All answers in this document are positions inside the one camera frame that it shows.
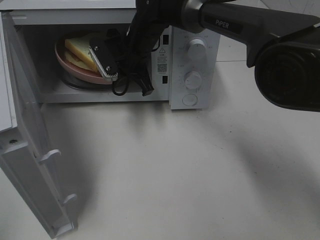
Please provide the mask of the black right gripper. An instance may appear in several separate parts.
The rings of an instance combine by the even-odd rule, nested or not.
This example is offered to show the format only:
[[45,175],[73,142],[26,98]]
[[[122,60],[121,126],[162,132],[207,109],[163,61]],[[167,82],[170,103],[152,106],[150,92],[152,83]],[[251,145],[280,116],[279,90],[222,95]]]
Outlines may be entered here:
[[165,29],[158,12],[136,12],[129,26],[126,40],[125,73],[133,75],[143,97],[154,91],[148,71],[150,54]]

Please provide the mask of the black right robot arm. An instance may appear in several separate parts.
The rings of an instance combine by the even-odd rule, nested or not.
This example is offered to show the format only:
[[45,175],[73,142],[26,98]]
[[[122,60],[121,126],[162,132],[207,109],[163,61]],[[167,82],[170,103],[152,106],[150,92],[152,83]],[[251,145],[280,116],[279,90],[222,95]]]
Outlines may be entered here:
[[127,32],[131,56],[150,53],[169,26],[210,30],[246,45],[261,94],[290,110],[320,110],[320,19],[232,0],[138,0]]

